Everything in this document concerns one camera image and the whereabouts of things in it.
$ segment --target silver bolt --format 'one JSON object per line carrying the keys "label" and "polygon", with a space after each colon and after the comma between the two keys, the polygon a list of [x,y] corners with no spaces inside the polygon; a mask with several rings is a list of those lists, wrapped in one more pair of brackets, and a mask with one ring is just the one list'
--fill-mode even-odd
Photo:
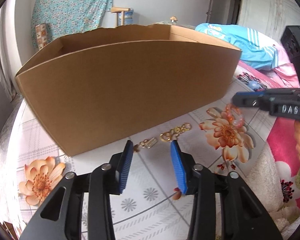
{"label": "silver bolt", "polygon": [[203,169],[203,166],[201,165],[201,164],[195,164],[194,166],[193,166],[193,168],[194,168],[194,170],[195,171],[202,171],[202,169]]}
{"label": "silver bolt", "polygon": [[239,178],[239,174],[234,172],[234,171],[231,171],[230,172],[230,177],[233,178],[233,179],[237,179],[237,178]]}
{"label": "silver bolt", "polygon": [[74,175],[75,175],[75,173],[71,171],[71,172],[68,172],[68,173],[65,175],[65,177],[66,177],[66,179],[73,179]]}
{"label": "silver bolt", "polygon": [[110,163],[105,163],[105,164],[103,164],[103,165],[101,166],[101,169],[102,169],[103,171],[107,171],[107,170],[111,169],[111,164],[110,164]]}

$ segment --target doorway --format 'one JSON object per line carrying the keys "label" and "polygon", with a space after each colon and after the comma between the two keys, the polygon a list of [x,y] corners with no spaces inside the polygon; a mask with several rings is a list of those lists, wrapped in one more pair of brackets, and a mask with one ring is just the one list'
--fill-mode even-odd
{"label": "doorway", "polygon": [[241,8],[241,0],[212,0],[210,19],[215,24],[237,24]]}

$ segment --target floral curtain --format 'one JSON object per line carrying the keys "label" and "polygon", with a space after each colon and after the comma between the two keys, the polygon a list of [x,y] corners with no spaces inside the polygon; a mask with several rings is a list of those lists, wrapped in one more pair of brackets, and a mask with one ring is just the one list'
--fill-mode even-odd
{"label": "floral curtain", "polygon": [[32,14],[32,41],[36,41],[35,26],[47,23],[48,40],[82,33],[99,27],[113,0],[36,0]]}

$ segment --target wooden handle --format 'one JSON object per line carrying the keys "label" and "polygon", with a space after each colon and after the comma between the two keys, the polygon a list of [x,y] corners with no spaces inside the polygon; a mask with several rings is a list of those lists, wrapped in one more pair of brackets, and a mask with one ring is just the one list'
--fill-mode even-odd
{"label": "wooden handle", "polygon": [[128,12],[130,8],[121,8],[121,7],[112,7],[110,12],[111,13],[121,13],[121,12]]}

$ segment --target cardboard box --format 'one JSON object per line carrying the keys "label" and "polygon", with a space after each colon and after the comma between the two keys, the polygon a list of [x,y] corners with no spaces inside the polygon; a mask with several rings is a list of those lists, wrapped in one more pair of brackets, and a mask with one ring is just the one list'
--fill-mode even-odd
{"label": "cardboard box", "polygon": [[16,79],[41,125],[73,156],[222,98],[240,54],[179,26],[124,25],[58,38]]}

